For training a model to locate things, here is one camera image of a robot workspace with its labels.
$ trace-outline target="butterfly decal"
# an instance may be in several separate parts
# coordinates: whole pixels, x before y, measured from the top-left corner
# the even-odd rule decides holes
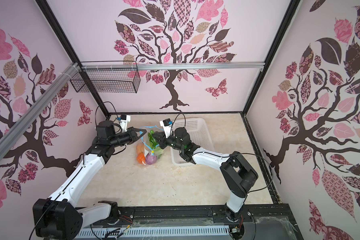
[[[77,122],[78,126],[83,125],[84,123],[85,124],[90,123],[91,118],[88,115],[90,115],[91,112],[93,111],[89,107],[86,107],[85,104],[81,100],[80,100],[80,108],[81,108],[81,111],[83,112],[83,114],[79,118],[79,121]]]
[[[209,93],[212,94],[213,97],[215,97],[217,99],[217,96],[223,93],[227,93],[227,88],[226,88],[226,85],[227,85],[227,82],[226,82],[227,79],[224,79],[220,82],[219,86],[217,88],[206,88],[205,90]]]

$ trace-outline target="beige table surface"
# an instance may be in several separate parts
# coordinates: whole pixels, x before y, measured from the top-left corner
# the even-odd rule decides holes
[[[160,126],[160,120],[174,120],[176,115],[131,115],[128,127]],[[205,120],[216,152],[254,153],[239,113],[185,114],[185,117]],[[169,147],[157,163],[144,168],[136,161],[136,144],[110,158],[84,190],[77,206],[88,207],[101,200],[115,201],[119,206],[222,205],[228,200],[230,190],[218,170],[204,165],[174,166]],[[256,157],[245,158],[259,175],[252,190],[264,187]],[[264,189],[250,193],[245,204],[272,204],[272,199],[268,189]]]

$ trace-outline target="plastic basket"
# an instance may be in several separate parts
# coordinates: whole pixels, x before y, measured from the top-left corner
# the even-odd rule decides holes
[[[184,119],[177,119],[172,126],[174,131],[178,127],[184,127]],[[200,147],[209,150],[215,151],[213,147],[211,136],[209,135],[208,127],[206,122],[202,118],[189,118],[186,120],[185,129],[187,130],[191,141]],[[179,155],[179,151],[171,148],[172,162],[176,166],[191,166],[194,165],[191,162],[186,162]]]

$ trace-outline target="black wire basket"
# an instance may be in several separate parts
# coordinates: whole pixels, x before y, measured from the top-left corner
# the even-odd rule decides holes
[[[135,61],[116,61],[123,65],[82,67],[71,78],[77,93],[89,92],[84,80],[90,80],[98,93],[137,93],[140,76]]]

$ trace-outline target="tree mural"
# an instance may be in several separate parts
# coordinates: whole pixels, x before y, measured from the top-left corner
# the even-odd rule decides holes
[[[352,38],[352,24],[348,20],[336,20],[333,38],[321,38],[321,54],[314,53],[311,45],[302,54],[299,65],[291,63],[286,69],[286,80],[281,82],[272,101],[281,110],[280,129],[285,134],[277,155],[264,152],[271,160],[278,179],[279,165],[291,145],[298,145],[297,153],[302,154],[305,164],[312,159],[312,179],[316,185],[321,182],[328,195],[353,218],[354,201],[360,206],[360,163],[348,161],[342,153],[360,153],[360,6],[356,6],[357,19]],[[342,52],[341,45],[346,46]],[[322,68],[325,61],[327,68]],[[339,67],[345,74],[340,74]],[[336,144],[328,148],[327,144]],[[317,165],[321,160],[324,169]],[[329,171],[333,167],[337,174],[351,173],[353,177],[340,177]]]
[[[126,61],[137,61],[138,64],[230,62],[235,56],[232,53],[225,53],[234,44],[233,41],[223,42],[230,29],[217,31],[219,28],[224,28],[228,21],[228,12],[225,7],[219,12],[223,6],[223,0],[216,2],[214,0],[173,0],[173,11],[169,11],[172,0],[149,0],[151,3],[142,1],[144,6],[140,0],[123,1],[135,7],[125,9],[119,14],[119,17],[125,16],[134,24],[127,25],[116,21],[117,31],[126,43],[117,40],[114,49],[121,55],[125,55],[125,64],[128,64]],[[191,1],[195,2],[192,3],[196,6],[195,10],[198,9],[195,22],[201,18],[206,20],[199,23],[196,28],[193,25],[193,19],[190,19],[193,11]],[[145,8],[148,14],[138,8]],[[142,30],[143,25],[150,26]],[[223,52],[223,54],[210,56],[210,51]],[[217,69],[200,69],[196,72],[160,70],[139,71],[139,75],[145,76],[147,82],[152,80],[156,84],[164,83],[169,90],[172,98],[160,109],[172,106],[174,110],[181,112],[178,106],[189,105],[179,99],[173,81],[176,79],[188,81],[189,77],[201,81],[201,77],[208,78],[219,72]],[[226,92],[226,87],[224,85],[205,90],[217,97]]]
[[[6,34],[0,29],[0,60],[12,58],[9,53],[13,46],[5,40]],[[45,92],[42,85],[52,84],[56,78],[53,64],[43,70],[37,54],[31,58],[28,48],[20,40],[14,37],[11,37],[11,40],[19,55],[4,65],[3,73],[6,79],[0,76],[0,139],[15,124],[18,117],[36,102],[36,96]],[[46,152],[46,146],[53,146],[51,139],[58,137],[52,129],[64,127],[68,123],[64,120],[71,108],[71,99],[64,99],[67,92],[68,84],[65,84],[24,132],[25,140],[20,139],[19,146],[5,155],[3,161],[8,163],[0,165],[0,168],[6,168],[1,179],[4,179],[6,188],[10,191],[21,195],[21,184],[34,180],[40,167],[60,167],[66,171],[67,176],[75,170],[80,158],[69,162],[64,158],[48,156]],[[82,107],[81,101],[80,107],[85,116],[91,113],[85,105]]]

